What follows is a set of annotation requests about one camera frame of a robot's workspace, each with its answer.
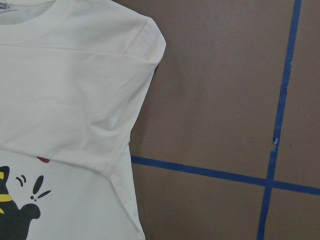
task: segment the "red shape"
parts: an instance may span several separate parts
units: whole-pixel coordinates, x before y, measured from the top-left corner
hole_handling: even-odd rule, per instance
[[[37,158],[46,164],[50,162],[50,159],[46,159],[44,157],[37,156]]]

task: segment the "white fabric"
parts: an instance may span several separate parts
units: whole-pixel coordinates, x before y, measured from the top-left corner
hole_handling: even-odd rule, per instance
[[[156,23],[111,0],[0,3],[0,239],[7,189],[40,210],[28,240],[144,240],[128,144],[166,47]]]

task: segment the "blue grid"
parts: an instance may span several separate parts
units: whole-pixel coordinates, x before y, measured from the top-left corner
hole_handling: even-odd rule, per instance
[[[298,32],[298,23],[299,23],[301,5],[302,5],[302,0],[294,1],[290,34],[289,34],[286,58],[284,63],[283,77],[281,82],[277,113],[275,116],[275,124],[274,124],[274,132],[273,132],[273,143],[275,147],[270,153],[266,179],[246,176],[241,174],[235,174],[230,172],[212,170],[207,168],[201,168],[196,166],[178,164],[173,162],[131,156],[131,162],[133,164],[145,165],[145,166],[168,169],[168,170],[184,172],[189,174],[196,174],[196,175],[207,176],[212,178],[263,186],[264,194],[263,194],[263,201],[261,206],[257,240],[263,240],[265,237],[265,225],[266,225],[266,219],[267,219],[270,201],[271,201],[272,189],[281,189],[281,190],[320,196],[320,188],[297,185],[297,184],[274,180],[276,163],[278,158],[278,149],[279,149],[280,138],[281,138],[281,129],[283,125],[283,118],[284,118],[286,99],[287,99],[287,88],[290,80],[290,73],[291,73],[291,66],[292,66],[291,63],[292,63],[294,51],[295,51],[295,43],[296,43],[296,37]]]

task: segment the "neckline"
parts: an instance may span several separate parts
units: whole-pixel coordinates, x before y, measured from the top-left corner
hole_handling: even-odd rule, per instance
[[[64,18],[75,1],[76,0],[55,0],[52,6],[39,16],[16,24],[0,24],[0,44],[21,42],[49,31]],[[52,0],[9,0],[7,2],[10,4],[31,6],[52,2]]]

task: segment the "cartoon cat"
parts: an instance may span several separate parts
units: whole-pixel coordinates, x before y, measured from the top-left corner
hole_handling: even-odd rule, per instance
[[[6,187],[9,171],[8,166],[0,167],[0,240],[26,240],[31,220],[41,213],[35,204],[18,209]]]

